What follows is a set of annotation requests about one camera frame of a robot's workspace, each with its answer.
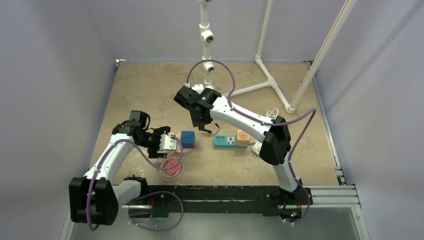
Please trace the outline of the pink square plug adapter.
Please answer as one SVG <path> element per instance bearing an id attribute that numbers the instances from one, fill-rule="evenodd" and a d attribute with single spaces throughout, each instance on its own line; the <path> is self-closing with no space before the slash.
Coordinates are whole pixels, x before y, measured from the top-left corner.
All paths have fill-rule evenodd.
<path id="1" fill-rule="evenodd" d="M 179 159 L 176 157 L 172 157 L 168 160 L 168 162 L 164 166 L 166 168 L 166 173 L 169 176 L 174 176 L 180 172 L 183 165 L 179 163 Z"/>

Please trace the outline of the blue cube socket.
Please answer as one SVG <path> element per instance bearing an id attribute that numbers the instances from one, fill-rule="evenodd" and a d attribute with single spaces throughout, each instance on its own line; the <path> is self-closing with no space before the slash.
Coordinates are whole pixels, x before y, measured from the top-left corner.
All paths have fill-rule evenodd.
<path id="1" fill-rule="evenodd" d="M 180 142 L 182 147 L 194 149 L 196 145 L 196 134 L 194 131 L 181 131 Z"/>

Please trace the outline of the tan cube plug adapter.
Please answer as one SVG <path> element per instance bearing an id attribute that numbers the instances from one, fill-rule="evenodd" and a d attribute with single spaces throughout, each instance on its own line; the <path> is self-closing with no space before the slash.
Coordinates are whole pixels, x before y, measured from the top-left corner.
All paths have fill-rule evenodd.
<path id="1" fill-rule="evenodd" d="M 251 136 L 247 132 L 237 129 L 235 134 L 235 145 L 237 147 L 247 148 L 250 144 L 250 138 Z"/>

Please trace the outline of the teal power strip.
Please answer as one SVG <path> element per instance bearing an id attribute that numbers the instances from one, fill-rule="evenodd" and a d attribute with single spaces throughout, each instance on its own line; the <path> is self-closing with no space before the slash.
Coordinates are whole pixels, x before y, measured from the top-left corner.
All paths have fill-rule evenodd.
<path id="1" fill-rule="evenodd" d="M 235 135 L 215 135 L 213 138 L 214 148 L 247 148 L 249 142 L 237 145 L 237 138 Z"/>

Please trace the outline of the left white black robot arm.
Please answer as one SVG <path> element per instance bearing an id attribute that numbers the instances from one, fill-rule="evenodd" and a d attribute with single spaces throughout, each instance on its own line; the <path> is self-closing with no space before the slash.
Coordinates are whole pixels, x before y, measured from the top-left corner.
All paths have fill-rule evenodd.
<path id="1" fill-rule="evenodd" d="M 112 129 L 109 143 L 96 163 L 82 177 L 70 181 L 72 222 L 88 224 L 91 230 L 99 225 L 110 226 L 119 209 L 129 201 L 138 205 L 148 201 L 145 178 L 130 176 L 120 185 L 113 185 L 113 180 L 133 149 L 146 148 L 148 154 L 143 157 L 153 166 L 151 159 L 165 159 L 168 151 L 179 147 L 179 140 L 169 126 L 150 130 L 150 122 L 148 113 L 132 110 L 127 120 Z"/>

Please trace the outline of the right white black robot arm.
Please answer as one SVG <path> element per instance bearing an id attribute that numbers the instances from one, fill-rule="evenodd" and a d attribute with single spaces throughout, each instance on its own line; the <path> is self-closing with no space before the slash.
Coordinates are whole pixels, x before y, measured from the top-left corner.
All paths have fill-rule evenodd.
<path id="1" fill-rule="evenodd" d="M 273 166 L 281 189 L 280 196 L 288 204 L 300 198 L 300 178 L 289 163 L 291 136 L 283 117 L 270 118 L 258 115 L 234 103 L 219 92 L 205 88 L 201 93 L 183 86 L 173 98 L 189 111 L 193 127 L 206 131 L 205 126 L 214 120 L 225 122 L 246 132 L 260 142 L 259 157 Z"/>

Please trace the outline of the round pink power socket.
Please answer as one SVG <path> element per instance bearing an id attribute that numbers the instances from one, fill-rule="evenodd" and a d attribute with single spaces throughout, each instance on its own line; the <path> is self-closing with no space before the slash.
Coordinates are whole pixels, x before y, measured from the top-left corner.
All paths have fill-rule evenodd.
<path id="1" fill-rule="evenodd" d="M 193 150 L 194 150 L 193 148 L 186 148 L 186 147 L 183 147 L 182 150 L 181 150 L 180 146 L 178 145 L 176 150 L 170 151 L 167 156 L 170 157 L 170 156 L 175 155 L 175 154 L 179 155 L 181 152 L 183 153 L 183 155 L 187 155 L 190 152 L 192 152 Z"/>

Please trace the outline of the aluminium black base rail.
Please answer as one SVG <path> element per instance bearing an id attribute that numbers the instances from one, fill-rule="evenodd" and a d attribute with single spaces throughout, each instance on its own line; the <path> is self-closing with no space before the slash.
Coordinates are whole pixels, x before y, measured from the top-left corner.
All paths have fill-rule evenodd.
<path id="1" fill-rule="evenodd" d="M 360 200 L 354 186 L 311 186 L 287 193 L 278 186 L 148 185 L 127 180 L 111 185 L 101 180 L 69 186 L 70 215 L 76 223 L 111 225 L 119 209 L 170 213 L 261 214 L 296 221 L 312 208 L 354 208 Z"/>

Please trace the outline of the white PVC pipe frame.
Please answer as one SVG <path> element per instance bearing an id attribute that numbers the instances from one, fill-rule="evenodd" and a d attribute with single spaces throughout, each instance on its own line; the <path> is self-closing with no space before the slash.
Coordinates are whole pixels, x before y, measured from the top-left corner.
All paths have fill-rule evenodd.
<path id="1" fill-rule="evenodd" d="M 356 2 L 354 0 L 202 0 L 203 58 L 255 61 L 285 110 L 293 113 Z M 311 61 L 292 99 L 264 62 Z"/>

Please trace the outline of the white square wall adapter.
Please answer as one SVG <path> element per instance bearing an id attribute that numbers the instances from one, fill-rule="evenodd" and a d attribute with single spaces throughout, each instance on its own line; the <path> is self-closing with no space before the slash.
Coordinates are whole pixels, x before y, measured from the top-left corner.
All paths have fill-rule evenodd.
<path id="1" fill-rule="evenodd" d="M 261 148 L 262 148 L 262 143 L 261 142 L 256 142 L 253 146 L 252 146 L 252 148 L 251 148 L 251 150 L 252 150 L 252 152 L 255 154 L 255 155 L 257 155 L 257 156 L 259 156 L 260 155 L 260 151 L 261 151 Z"/>

